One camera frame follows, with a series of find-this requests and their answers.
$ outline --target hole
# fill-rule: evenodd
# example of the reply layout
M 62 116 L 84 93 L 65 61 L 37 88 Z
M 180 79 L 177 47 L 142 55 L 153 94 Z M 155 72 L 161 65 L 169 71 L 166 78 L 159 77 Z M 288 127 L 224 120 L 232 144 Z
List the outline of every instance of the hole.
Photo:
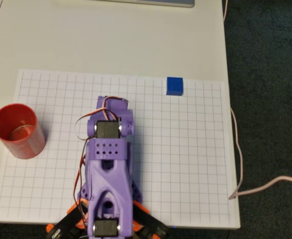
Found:
M 112 208 L 112 202 L 110 202 L 110 201 L 107 201 L 107 202 L 104 202 L 104 207 L 105 208 L 107 208 L 107 209 L 110 209 L 110 208 Z
M 114 160 L 102 160 L 101 167 L 105 171 L 110 171 L 114 167 Z

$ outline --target purple robotic arm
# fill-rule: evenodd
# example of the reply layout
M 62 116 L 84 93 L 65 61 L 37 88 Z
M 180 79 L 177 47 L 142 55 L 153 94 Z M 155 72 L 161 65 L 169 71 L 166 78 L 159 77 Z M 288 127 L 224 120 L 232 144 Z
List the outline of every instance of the purple robotic arm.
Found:
M 103 100 L 98 98 L 97 108 Z M 133 200 L 142 202 L 132 181 L 133 147 L 125 138 L 134 135 L 133 113 L 123 99 L 107 99 L 105 106 L 118 121 L 105 121 L 103 112 L 88 120 L 88 136 L 93 138 L 86 148 L 86 183 L 78 196 L 89 201 L 90 239 L 124 239 L 133 234 Z

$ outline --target purple 3d-printed part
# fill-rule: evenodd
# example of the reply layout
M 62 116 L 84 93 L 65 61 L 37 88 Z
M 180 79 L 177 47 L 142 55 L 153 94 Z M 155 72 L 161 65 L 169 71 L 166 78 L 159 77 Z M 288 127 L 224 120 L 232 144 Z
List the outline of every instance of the purple 3d-printed part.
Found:
M 104 97 L 99 97 L 97 109 Z M 108 99 L 106 107 L 120 118 L 119 131 L 122 138 L 92 138 L 86 148 L 86 183 L 81 197 L 89 200 L 88 236 L 94 237 L 96 219 L 118 219 L 118 237 L 132 235 L 132 200 L 142 202 L 142 195 L 132 181 L 133 151 L 130 142 L 124 138 L 134 135 L 133 113 L 127 109 L 125 100 Z M 91 116 L 88 121 L 88 136 L 94 136 L 95 124 L 105 120 L 103 112 Z

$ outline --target red wire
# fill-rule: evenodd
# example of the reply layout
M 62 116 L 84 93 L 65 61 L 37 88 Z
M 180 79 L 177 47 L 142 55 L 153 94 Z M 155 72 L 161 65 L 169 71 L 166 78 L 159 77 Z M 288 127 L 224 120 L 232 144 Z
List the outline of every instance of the red wire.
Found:
M 79 204 L 77 203 L 77 200 L 76 200 L 76 197 L 75 197 L 75 191 L 76 191 L 76 186 L 77 186 L 77 183 L 78 183 L 78 179 L 80 177 L 81 179 L 81 186 L 80 186 L 80 190 L 82 189 L 82 165 L 84 164 L 84 158 L 85 158 L 85 154 L 83 155 L 83 157 L 81 158 L 81 161 L 80 161 L 80 168 L 78 169 L 78 172 L 77 172 L 77 176 L 76 176 L 76 179 L 75 179 L 75 184 L 74 184 L 74 190 L 73 190 L 73 197 L 74 197 L 74 200 L 75 200 L 75 203 L 76 203 L 76 206 L 78 208 L 78 210 L 80 211 L 81 215 L 82 215 L 82 220 L 83 220 L 83 225 L 84 227 L 86 228 L 87 230 L 87 227 L 85 225 L 85 217 L 83 215 L 83 208 L 82 208 L 82 205 L 81 205 L 81 197 L 79 198 Z

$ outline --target laptop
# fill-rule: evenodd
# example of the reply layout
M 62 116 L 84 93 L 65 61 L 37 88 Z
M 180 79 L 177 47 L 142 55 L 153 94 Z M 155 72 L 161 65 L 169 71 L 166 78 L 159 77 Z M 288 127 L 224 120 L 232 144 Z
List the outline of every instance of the laptop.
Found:
M 120 2 L 155 4 L 155 5 L 166 5 L 166 6 L 183 6 L 183 7 L 193 7 L 195 5 L 195 0 L 105 0 L 105 1 L 120 1 Z

